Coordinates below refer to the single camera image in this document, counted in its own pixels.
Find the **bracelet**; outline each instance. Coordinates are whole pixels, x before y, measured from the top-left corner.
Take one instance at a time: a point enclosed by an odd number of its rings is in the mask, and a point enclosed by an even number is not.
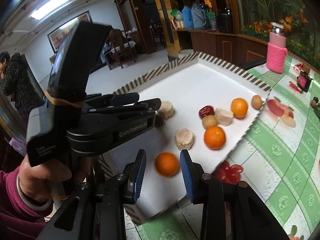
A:
[[[43,210],[46,210],[46,209],[51,205],[52,199],[48,199],[48,200],[46,200],[45,202],[38,202],[38,201],[35,201],[35,200],[33,200],[32,198],[26,196],[26,195],[22,192],[22,190],[21,190],[21,187],[20,187],[20,178],[19,178],[18,175],[17,175],[17,190],[18,190],[18,193],[19,193],[19,196],[20,196],[21,200],[22,200],[29,208],[32,208],[33,210],[43,211]]]

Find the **orange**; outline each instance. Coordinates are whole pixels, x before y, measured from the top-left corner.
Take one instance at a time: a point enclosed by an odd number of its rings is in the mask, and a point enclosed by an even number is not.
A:
[[[224,130],[219,126],[209,127],[204,132],[204,143],[211,150],[219,150],[226,143],[226,134]]]
[[[179,169],[179,160],[172,153],[161,153],[155,160],[155,166],[158,173],[165,177],[171,177],[176,174]]]
[[[248,112],[248,103],[243,98],[233,99],[231,103],[231,112],[236,118],[244,118]]]

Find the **woman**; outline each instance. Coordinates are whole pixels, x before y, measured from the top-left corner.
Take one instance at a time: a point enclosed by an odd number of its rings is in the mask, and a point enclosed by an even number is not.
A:
[[[48,180],[65,181],[73,175],[76,182],[83,182],[90,165],[91,158],[84,157],[71,174],[56,159],[31,167],[26,155],[14,171],[0,171],[0,239],[34,240],[46,225],[36,221],[52,212]]]
[[[26,126],[30,111],[44,103],[32,86],[27,69],[28,62],[19,53],[15,53],[11,58],[6,51],[0,54],[3,92],[15,102],[15,107]]]

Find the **ceiling light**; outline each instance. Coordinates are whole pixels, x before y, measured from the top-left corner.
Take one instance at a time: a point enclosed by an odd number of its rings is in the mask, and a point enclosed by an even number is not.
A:
[[[37,20],[41,20],[48,13],[52,12],[67,1],[69,0],[50,0],[45,5],[41,6],[38,10],[34,11],[31,14],[31,17]]]

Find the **rubber band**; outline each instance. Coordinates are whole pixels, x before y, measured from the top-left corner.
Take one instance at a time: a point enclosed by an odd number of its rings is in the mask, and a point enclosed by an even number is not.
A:
[[[56,196],[52,193],[50,193],[50,195],[53,199],[56,199],[56,200],[66,200],[69,197],[69,196]]]
[[[76,108],[84,107],[84,101],[70,103],[69,101],[66,101],[64,99],[53,98],[52,96],[50,96],[47,90],[44,92],[44,94],[47,97],[47,99],[51,102],[51,104],[53,104],[54,106],[73,106]]]

